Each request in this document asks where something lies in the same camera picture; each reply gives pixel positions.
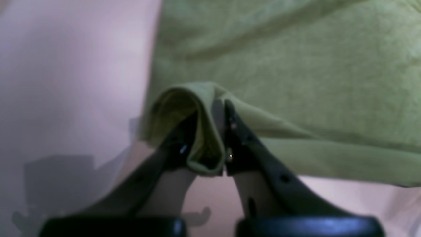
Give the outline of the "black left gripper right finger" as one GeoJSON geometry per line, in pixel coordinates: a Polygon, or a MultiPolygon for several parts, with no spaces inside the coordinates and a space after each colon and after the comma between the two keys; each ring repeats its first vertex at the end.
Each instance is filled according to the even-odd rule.
{"type": "Polygon", "coordinates": [[[245,217],[236,237],[384,237],[371,216],[345,211],[313,192],[281,163],[236,112],[224,103],[227,174],[245,217]]]}

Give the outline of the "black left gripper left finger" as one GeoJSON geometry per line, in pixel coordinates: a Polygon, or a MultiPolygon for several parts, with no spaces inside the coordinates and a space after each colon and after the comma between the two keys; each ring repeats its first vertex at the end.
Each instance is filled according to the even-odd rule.
{"type": "Polygon", "coordinates": [[[194,144],[198,112],[180,122],[159,147],[106,197],[66,217],[49,219],[41,237],[186,237],[177,214],[141,216],[166,171],[185,167],[194,144]]]}

